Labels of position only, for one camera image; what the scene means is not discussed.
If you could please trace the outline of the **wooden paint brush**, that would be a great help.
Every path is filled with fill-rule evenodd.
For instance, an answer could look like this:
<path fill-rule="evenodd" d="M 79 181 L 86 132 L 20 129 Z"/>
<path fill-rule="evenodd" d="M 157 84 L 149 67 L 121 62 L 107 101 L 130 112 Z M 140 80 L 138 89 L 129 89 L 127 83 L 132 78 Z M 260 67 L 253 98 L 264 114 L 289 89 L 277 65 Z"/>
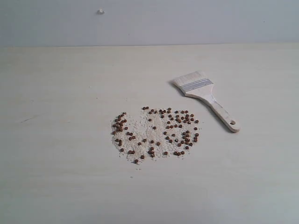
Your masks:
<path fill-rule="evenodd" d="M 212 94 L 214 83 L 202 72 L 195 71 L 171 81 L 186 97 L 195 98 L 209 106 L 223 124 L 233 133 L 241 129 L 240 123 L 219 104 Z"/>

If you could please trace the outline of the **brown beads and white crumbs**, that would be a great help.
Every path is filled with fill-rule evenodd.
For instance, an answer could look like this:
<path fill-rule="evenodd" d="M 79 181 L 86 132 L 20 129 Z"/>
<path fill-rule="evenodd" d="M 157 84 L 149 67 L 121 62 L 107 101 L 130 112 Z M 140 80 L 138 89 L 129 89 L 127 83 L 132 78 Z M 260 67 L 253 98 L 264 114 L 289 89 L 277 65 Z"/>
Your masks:
<path fill-rule="evenodd" d="M 112 143 L 134 164 L 189 154 L 200 137 L 200 121 L 188 110 L 144 106 L 137 118 L 126 112 L 111 121 Z"/>

